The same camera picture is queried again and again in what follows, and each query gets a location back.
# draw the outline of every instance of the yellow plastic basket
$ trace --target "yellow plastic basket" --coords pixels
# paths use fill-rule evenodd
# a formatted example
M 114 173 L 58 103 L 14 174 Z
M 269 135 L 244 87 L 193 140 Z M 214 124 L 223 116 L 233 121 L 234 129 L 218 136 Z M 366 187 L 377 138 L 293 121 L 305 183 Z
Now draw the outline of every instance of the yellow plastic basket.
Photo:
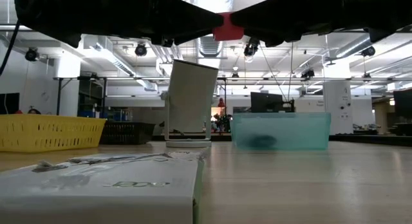
M 104 119 L 0 115 L 0 151 L 39 153 L 98 147 Z

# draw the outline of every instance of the table surface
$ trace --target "table surface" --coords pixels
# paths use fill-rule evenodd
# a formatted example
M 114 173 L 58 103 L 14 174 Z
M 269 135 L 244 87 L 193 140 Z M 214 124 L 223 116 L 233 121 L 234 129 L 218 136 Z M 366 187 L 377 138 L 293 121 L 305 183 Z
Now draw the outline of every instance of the table surface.
M 137 147 L 0 153 L 0 171 L 96 153 L 161 153 Z M 327 151 L 239 151 L 213 143 L 204 171 L 203 224 L 412 223 L 412 148 L 330 142 Z

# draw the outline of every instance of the red part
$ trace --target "red part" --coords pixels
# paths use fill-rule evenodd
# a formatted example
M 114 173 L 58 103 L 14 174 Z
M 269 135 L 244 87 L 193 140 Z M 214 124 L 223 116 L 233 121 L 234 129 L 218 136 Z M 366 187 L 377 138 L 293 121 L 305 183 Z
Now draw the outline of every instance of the red part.
M 244 29 L 232 24 L 230 20 L 231 12 L 221 13 L 224 18 L 223 26 L 213 29 L 213 37 L 215 41 L 232 41 L 242 39 Z

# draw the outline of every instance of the white box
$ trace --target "white box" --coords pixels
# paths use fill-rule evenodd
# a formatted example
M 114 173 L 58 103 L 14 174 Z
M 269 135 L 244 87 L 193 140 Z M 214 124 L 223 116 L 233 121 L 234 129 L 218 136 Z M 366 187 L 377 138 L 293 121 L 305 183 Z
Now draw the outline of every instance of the white box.
M 203 162 L 171 155 L 98 154 L 1 173 L 0 223 L 197 223 Z

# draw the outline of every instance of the white tablet stand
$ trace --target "white tablet stand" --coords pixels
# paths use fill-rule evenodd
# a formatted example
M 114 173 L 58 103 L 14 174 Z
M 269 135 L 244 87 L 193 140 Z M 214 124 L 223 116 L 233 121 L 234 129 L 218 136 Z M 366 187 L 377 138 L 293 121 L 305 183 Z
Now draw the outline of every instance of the white tablet stand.
M 166 147 L 181 147 L 181 148 L 196 148 L 196 147 L 210 147 L 212 146 L 211 142 L 211 112 L 207 115 L 206 118 L 206 131 L 205 131 L 205 138 L 204 139 L 183 139 L 183 140 L 173 140 L 169 138 L 169 94 L 166 93 L 166 100 L 165 100 L 165 110 L 166 110 L 166 119 L 165 119 L 165 127 L 164 127 L 164 135 L 166 140 Z
M 200 64 L 174 60 L 169 90 L 165 100 L 164 135 L 167 147 L 210 147 L 211 105 L 219 69 Z M 205 139 L 170 139 L 170 129 L 182 133 L 203 129 Z

